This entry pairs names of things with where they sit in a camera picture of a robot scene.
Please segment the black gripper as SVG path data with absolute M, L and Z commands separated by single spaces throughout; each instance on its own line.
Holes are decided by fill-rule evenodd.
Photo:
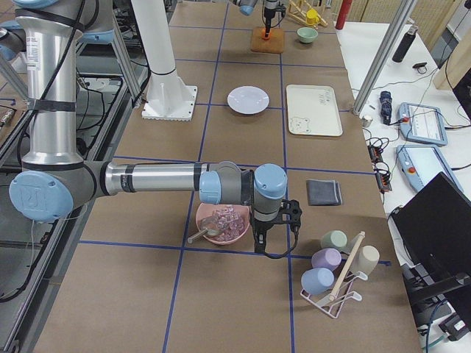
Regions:
M 265 33 L 270 33 L 272 18 L 277 12 L 277 0 L 263 0 L 263 16 L 265 23 Z
M 254 253 L 265 253 L 267 232 L 275 224 L 273 221 L 260 221 L 254 218 L 251 220 L 251 225 L 254 237 Z

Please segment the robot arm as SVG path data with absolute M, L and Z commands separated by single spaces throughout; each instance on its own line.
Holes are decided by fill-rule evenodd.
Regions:
M 113 43 L 118 27 L 111 1 L 17 1 L 28 78 L 25 124 L 29 151 L 10 183 L 13 206 L 34 221 L 52 222 L 102 196 L 120 192 L 190 190 L 207 204 L 250 208 L 255 252 L 266 251 L 274 225 L 300 228 L 299 211 L 285 199 L 287 176 L 278 165 L 242 170 L 216 164 L 116 165 L 86 161 L 76 145 L 76 44 Z
M 240 13 L 249 16 L 255 9 L 257 0 L 233 0 L 232 4 L 239 8 Z M 280 15 L 279 23 L 286 16 L 286 6 L 281 1 L 276 0 L 264 0 L 262 1 L 262 22 L 264 25 L 263 36 L 267 38 L 270 35 L 272 29 L 272 21 L 275 19 L 277 14 Z

